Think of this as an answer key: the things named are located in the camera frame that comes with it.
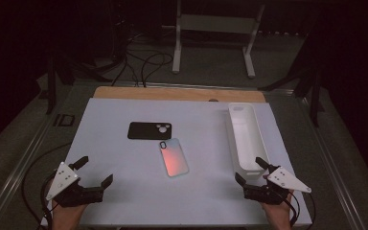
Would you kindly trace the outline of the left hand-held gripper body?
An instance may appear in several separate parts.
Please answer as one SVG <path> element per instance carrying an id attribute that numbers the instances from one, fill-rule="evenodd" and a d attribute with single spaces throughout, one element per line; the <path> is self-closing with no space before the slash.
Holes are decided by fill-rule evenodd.
<path id="1" fill-rule="evenodd" d="M 84 165 L 85 162 L 69 165 L 61 162 L 54 174 L 46 200 L 54 200 L 61 207 L 77 207 L 102 202 L 104 187 L 84 188 L 79 184 L 81 178 L 76 174 L 76 170 Z"/>

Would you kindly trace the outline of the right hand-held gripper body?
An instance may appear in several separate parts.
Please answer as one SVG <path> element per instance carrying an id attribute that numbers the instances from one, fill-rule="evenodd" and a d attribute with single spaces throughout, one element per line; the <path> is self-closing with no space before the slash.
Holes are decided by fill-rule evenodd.
<path id="1" fill-rule="evenodd" d="M 262 186 L 243 185 L 243 196 L 246 199 L 270 205 L 279 205 L 288 198 L 289 191 L 311 193 L 311 188 L 283 167 L 269 173 L 267 183 Z"/>

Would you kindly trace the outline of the white plastic bin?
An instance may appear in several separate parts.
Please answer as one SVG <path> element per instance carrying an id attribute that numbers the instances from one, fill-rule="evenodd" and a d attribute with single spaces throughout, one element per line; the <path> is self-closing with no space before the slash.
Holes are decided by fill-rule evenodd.
<path id="1" fill-rule="evenodd" d="M 253 103 L 230 103 L 226 119 L 227 137 L 234 172 L 246 180 L 257 180 L 265 170 L 256 163 L 268 156 Z"/>

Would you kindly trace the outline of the black phone case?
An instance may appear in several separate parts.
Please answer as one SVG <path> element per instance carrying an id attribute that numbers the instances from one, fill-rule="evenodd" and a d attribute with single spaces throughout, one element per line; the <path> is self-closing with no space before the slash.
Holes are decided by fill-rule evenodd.
<path id="1" fill-rule="evenodd" d="M 131 122 L 127 138 L 138 140 L 167 140 L 172 137 L 173 125 L 170 123 Z"/>

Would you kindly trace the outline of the pink blue gradient phone case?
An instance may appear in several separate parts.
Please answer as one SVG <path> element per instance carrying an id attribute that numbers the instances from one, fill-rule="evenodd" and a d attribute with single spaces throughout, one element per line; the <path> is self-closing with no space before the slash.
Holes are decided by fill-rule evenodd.
<path id="1" fill-rule="evenodd" d="M 189 171 L 183 149 L 178 139 L 164 140 L 159 143 L 159 147 L 169 177 L 179 176 Z"/>

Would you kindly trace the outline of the person's right hand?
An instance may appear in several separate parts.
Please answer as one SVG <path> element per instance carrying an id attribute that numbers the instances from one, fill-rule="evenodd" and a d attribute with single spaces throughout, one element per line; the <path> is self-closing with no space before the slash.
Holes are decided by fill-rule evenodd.
<path id="1" fill-rule="evenodd" d="M 289 192 L 287 194 L 287 201 L 283 201 L 281 204 L 261 204 L 267 221 L 274 230 L 291 230 L 291 224 L 289 220 L 290 207 L 288 206 L 291 198 L 292 192 Z"/>

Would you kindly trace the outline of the person's left hand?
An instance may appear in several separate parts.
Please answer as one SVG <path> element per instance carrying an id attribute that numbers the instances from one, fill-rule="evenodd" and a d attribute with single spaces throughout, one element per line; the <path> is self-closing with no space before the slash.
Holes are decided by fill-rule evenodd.
<path id="1" fill-rule="evenodd" d="M 62 207 L 54 200 L 52 205 L 55 206 L 52 230 L 76 230 L 78 228 L 86 205 Z"/>

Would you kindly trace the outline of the black stand leg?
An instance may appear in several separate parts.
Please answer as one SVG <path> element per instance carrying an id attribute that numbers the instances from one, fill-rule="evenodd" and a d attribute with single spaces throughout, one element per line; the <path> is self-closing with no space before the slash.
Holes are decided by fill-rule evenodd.
<path id="1" fill-rule="evenodd" d="M 321 87 L 321 69 L 315 65 L 303 68 L 300 81 L 294 89 L 294 95 L 304 98 L 310 92 L 310 119 L 318 127 L 319 94 Z"/>
<path id="2" fill-rule="evenodd" d="M 63 53 L 51 53 L 47 59 L 47 114 L 53 112 L 57 103 L 57 78 L 66 85 L 74 82 L 67 56 Z"/>

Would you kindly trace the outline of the white metal stand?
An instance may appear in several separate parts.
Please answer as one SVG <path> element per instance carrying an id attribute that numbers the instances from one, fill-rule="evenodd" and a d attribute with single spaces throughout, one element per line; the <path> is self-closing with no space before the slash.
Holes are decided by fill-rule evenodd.
<path id="1" fill-rule="evenodd" d="M 181 6 L 181 0 L 176 0 L 175 47 L 172 59 L 172 71 L 175 74 L 180 72 L 181 33 L 183 31 L 197 31 L 249 35 L 247 45 L 242 48 L 242 55 L 247 77 L 250 79 L 256 77 L 251 51 L 259 31 L 265 5 L 258 7 L 257 14 L 253 18 L 187 14 L 182 12 Z"/>

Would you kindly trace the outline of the black rectangular floor bracket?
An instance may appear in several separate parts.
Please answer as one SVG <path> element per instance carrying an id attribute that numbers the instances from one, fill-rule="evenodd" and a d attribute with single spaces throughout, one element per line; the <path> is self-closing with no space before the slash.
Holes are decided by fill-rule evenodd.
<path id="1" fill-rule="evenodd" d="M 54 127 L 71 127 L 75 122 L 75 116 L 69 114 L 58 114 L 53 123 Z"/>

